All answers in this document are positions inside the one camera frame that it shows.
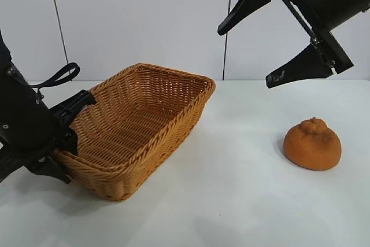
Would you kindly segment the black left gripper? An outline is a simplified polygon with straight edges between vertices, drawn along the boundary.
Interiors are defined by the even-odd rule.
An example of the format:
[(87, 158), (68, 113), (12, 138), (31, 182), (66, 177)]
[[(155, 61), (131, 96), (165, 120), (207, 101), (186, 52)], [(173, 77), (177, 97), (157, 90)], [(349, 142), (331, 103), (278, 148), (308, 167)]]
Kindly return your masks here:
[(71, 183), (52, 155), (57, 149), (78, 155), (78, 136), (70, 126), (96, 100), (89, 91), (81, 90), (48, 108), (40, 90), (64, 84), (79, 72), (73, 62), (45, 82), (31, 86), (12, 62), (1, 69), (1, 180), (25, 167), (35, 175)]

